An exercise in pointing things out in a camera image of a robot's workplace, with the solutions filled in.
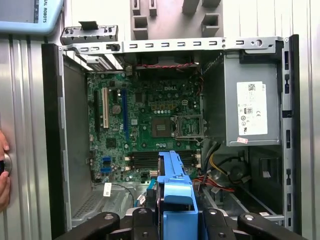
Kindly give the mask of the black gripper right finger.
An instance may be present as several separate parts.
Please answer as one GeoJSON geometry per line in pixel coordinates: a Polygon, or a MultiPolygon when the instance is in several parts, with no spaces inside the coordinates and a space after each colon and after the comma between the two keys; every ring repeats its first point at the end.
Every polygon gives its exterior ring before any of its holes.
{"type": "Polygon", "coordinates": [[[301,240],[303,237],[256,213],[243,213],[233,220],[221,209],[202,212],[203,240],[301,240]]]}

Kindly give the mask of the bare person hand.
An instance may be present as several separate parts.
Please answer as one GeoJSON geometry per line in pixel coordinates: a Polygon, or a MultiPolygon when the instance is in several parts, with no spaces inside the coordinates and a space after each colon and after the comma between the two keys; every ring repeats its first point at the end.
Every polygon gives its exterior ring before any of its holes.
{"type": "MultiPolygon", "coordinates": [[[[9,143],[5,135],[0,132],[0,162],[5,159],[5,153],[10,150],[9,143]]],[[[0,173],[0,212],[2,213],[10,202],[11,179],[9,172],[4,170],[0,173]]]]}

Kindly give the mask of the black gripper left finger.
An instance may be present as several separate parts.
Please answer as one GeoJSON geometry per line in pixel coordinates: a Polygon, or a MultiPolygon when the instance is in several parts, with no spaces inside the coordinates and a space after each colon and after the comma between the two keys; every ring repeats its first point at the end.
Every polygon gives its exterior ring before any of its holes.
{"type": "Polygon", "coordinates": [[[120,218],[113,212],[102,212],[57,237],[58,240],[159,240],[154,213],[137,208],[132,215],[120,218]]]}

